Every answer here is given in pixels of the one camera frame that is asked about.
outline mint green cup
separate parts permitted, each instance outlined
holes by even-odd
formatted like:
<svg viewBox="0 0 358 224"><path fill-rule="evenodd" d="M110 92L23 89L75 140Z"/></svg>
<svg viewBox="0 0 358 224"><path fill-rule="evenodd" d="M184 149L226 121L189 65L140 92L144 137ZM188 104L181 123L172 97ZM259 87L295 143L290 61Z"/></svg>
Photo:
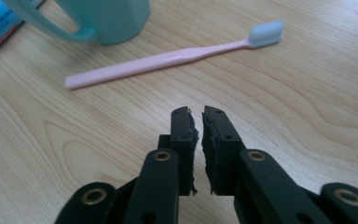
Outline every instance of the mint green cup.
<svg viewBox="0 0 358 224"><path fill-rule="evenodd" d="M53 37L76 43L117 44L138 35L150 15L149 0L56 0L78 26L69 33L43 16L29 0L3 0L17 15Z"/></svg>

